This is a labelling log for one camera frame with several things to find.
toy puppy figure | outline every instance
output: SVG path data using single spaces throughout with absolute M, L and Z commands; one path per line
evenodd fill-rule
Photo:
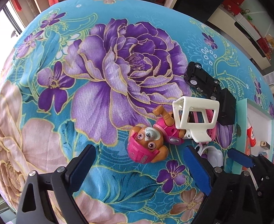
M 165 160 L 168 156 L 168 148 L 164 141 L 180 145 L 186 130 L 178 130 L 175 127 L 172 112 L 167 112 L 162 105 L 153 111 L 160 116 L 153 127 L 134 126 L 129 132 L 128 153 L 129 157 L 139 163 L 149 163 Z

toy dog eye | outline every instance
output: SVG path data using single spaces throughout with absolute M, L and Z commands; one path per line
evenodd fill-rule
M 155 149 L 155 143 L 153 142 L 150 142 L 148 145 L 147 145 L 148 149 Z
M 141 140 L 142 138 L 143 138 L 143 134 L 140 133 L 140 134 L 137 136 L 137 139 L 138 139 L 138 140 Z

teal storage box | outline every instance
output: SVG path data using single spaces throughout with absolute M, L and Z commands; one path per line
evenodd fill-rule
M 251 147 L 251 154 L 257 156 L 261 152 L 265 152 L 267 158 L 273 161 L 274 157 L 274 118 L 250 99 L 242 99 L 236 103 L 236 123 L 241 129 L 241 134 L 236 138 L 235 149 L 241 152 L 246 151 L 247 139 L 247 117 L 253 128 L 256 145 Z M 269 150 L 265 150 L 260 146 L 261 141 L 266 141 L 270 145 Z M 233 162 L 232 173 L 240 174 L 242 166 L 237 162 Z

desk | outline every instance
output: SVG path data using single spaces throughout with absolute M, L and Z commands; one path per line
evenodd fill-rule
M 261 93 L 260 105 L 274 116 L 274 99 L 259 71 L 189 16 L 139 0 L 67 0 L 42 12 L 14 46 L 0 80 L 4 199 L 17 208 L 29 171 L 52 172 L 93 144 L 96 161 L 74 195 L 90 223 L 191 221 L 203 193 L 183 151 L 195 142 L 168 146 L 168 158 L 154 164 L 134 163 L 126 151 L 129 129 L 152 125 L 158 104 L 170 111 L 182 95 L 201 96 L 182 78 L 188 61 L 200 62 L 237 100 Z M 226 171 L 236 129 L 217 123 L 216 141 L 209 143 L 223 151 Z

white plastic toy part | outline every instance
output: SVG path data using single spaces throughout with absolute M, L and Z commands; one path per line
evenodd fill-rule
M 222 167 L 223 166 L 223 153 L 221 150 L 218 150 L 214 146 L 202 146 L 198 144 L 195 149 L 198 149 L 198 154 L 201 156 L 203 152 L 207 149 L 208 161 L 213 167 Z
M 202 99 L 182 96 L 178 100 L 172 102 L 173 117 L 175 127 L 179 130 L 186 130 L 183 139 L 193 139 L 195 142 L 210 142 L 207 130 L 213 129 L 219 113 L 219 102 L 211 99 Z M 212 122 L 209 123 L 206 109 L 214 110 Z M 189 123 L 189 112 L 201 112 L 204 123 Z

